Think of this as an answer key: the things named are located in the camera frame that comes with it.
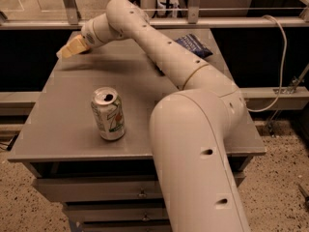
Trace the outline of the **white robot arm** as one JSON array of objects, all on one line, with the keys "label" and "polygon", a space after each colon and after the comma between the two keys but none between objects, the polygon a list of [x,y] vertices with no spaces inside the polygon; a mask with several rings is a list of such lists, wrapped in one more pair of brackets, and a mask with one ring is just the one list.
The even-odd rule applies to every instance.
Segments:
[{"label": "white robot arm", "polygon": [[224,140],[246,111],[224,73],[154,29],[127,0],[111,0],[59,57],[133,39],[177,87],[154,108],[154,165],[173,232],[250,232]]}]

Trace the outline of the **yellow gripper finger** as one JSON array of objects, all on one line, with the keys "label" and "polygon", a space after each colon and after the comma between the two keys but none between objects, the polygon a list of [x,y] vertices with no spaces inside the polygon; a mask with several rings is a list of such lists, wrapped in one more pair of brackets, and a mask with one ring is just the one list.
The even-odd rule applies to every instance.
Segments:
[{"label": "yellow gripper finger", "polygon": [[89,50],[90,47],[86,44],[81,35],[73,37],[56,53],[58,58],[70,58],[73,55]]}]

